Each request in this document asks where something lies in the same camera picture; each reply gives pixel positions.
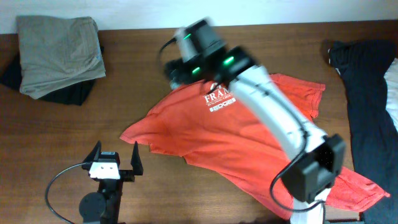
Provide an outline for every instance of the wooden table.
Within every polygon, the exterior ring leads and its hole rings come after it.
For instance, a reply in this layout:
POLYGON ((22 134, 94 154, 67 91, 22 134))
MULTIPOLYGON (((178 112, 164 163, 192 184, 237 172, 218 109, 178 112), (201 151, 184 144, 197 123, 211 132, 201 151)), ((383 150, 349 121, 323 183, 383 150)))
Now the wooden table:
MULTIPOLYGON (((348 143, 345 166, 353 169, 345 89, 322 60, 325 39, 388 39, 397 21, 219 27, 229 46, 244 45, 271 73, 326 84, 316 124, 348 143)), ((129 169, 132 146, 120 134, 170 92, 155 58, 174 29, 99 32, 106 78, 99 79, 83 106, 33 100, 0 86, 0 222, 62 223, 44 203, 49 180, 81 162, 97 140, 117 151, 129 169)), ((16 35, 0 35, 0 72, 17 52, 16 35)), ((163 58, 178 57, 170 47, 163 58)), ((140 146, 144 176, 124 184, 119 221, 127 223, 251 223, 276 216, 216 172, 186 165, 179 157, 151 154, 140 146)), ((54 183, 50 202, 62 215, 81 222, 78 204, 98 184, 81 169, 54 183)), ((328 219, 358 214, 327 208, 328 219)))

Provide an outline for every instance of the gray cloth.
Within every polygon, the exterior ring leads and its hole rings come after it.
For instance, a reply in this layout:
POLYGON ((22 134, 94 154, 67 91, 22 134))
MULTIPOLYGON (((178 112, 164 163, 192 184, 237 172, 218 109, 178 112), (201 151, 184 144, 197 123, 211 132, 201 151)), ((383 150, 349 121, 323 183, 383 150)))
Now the gray cloth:
POLYGON ((90 17, 17 17, 22 83, 38 99, 52 91, 105 76, 98 28, 90 17))

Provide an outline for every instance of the red cloth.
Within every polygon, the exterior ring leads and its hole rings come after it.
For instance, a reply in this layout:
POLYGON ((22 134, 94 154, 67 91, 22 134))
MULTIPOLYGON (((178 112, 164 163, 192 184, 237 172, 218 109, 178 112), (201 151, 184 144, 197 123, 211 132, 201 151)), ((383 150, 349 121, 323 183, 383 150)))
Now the red cloth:
MULTIPOLYGON (((318 116, 325 85, 282 74, 271 78, 309 120, 318 116)), ((212 85, 198 82, 174 90, 120 138, 131 144, 149 144, 151 152, 182 156, 188 164, 217 171, 288 219, 291 213, 276 205, 269 194, 272 179, 289 163, 287 156, 269 130, 226 88, 206 95, 212 85)), ((281 181, 274 191, 280 202, 293 206, 281 181)), ((377 184, 343 168, 326 204, 362 212, 384 196, 389 194, 377 184)))

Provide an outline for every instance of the black cable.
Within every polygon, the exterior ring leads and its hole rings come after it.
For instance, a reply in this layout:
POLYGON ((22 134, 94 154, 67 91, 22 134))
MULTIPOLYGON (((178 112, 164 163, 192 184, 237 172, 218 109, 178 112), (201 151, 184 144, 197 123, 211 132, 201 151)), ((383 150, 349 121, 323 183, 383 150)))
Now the black cable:
POLYGON ((73 169, 73 168, 75 168, 75 167, 79 167, 79 166, 85 165, 85 164, 89 164, 89 162, 84 162, 84 163, 76 164, 76 165, 73 165, 73 166, 71 166, 71 167, 68 167, 68 168, 64 169, 63 171, 61 171, 59 174, 57 174, 57 175, 50 181, 50 183, 48 184, 47 188, 45 189, 44 200, 45 200, 45 203, 47 204, 47 207, 50 209, 50 211, 51 211, 52 213, 54 213, 54 215, 56 215, 58 218, 60 218, 61 220, 65 221, 65 222, 67 222, 67 223, 69 223, 69 224, 74 224, 74 223, 71 222, 70 220, 67 220, 66 218, 64 218, 64 217, 61 216, 60 214, 58 214, 58 213, 51 207, 50 202, 49 202, 49 191, 50 191, 50 187, 51 187, 52 183, 53 183, 59 176, 61 176, 64 172, 66 172, 66 171, 68 171, 68 170, 70 170, 70 169, 73 169))
POLYGON ((296 121, 296 123, 300 126, 300 130, 303 132, 303 143, 301 145, 301 149, 300 152, 297 154, 296 157, 294 157, 291 162, 285 166, 272 180, 271 185, 269 187, 269 192, 271 195, 271 198, 273 199, 273 201, 280 206, 281 208, 283 208, 284 210, 290 211, 290 212, 308 212, 312 209, 314 209, 316 206, 318 206, 319 204, 322 205, 323 208, 323 222, 325 222, 325 217, 326 217, 326 207, 325 207, 325 201, 323 200, 317 200, 315 204, 313 204, 311 207, 309 208, 304 208, 304 209, 293 209, 293 208, 289 208, 286 207, 285 205, 282 205, 276 198, 274 195, 274 186, 276 184, 276 182, 287 172, 287 170, 289 170, 297 161, 299 161, 305 154, 305 148, 307 147, 308 144, 308 132, 305 130, 305 126, 304 124, 301 122, 300 118, 277 96, 274 96, 270 90, 262 87, 259 84, 256 84, 250 80, 247 80, 245 78, 236 78, 239 81, 242 81, 243 83, 252 86, 254 88, 257 88, 259 91, 264 92, 265 96, 269 96, 272 99, 274 99, 276 102, 278 102, 278 104, 281 105, 281 107, 283 107, 283 109, 285 109, 292 117, 293 119, 296 121))
POLYGON ((157 61, 157 65, 158 65, 158 68, 159 68, 159 71, 160 71, 161 74, 163 74, 163 71, 164 71, 164 68, 163 68, 163 65, 162 65, 162 61, 161 61, 161 59, 160 59, 160 56, 162 55, 162 51, 163 51, 167 46, 169 46, 169 45, 172 44, 172 43, 175 43, 176 41, 177 41, 177 40, 176 40, 175 37, 173 37, 171 40, 167 41, 167 43, 164 44, 164 45, 160 48, 159 53, 157 54, 156 61, 157 61))

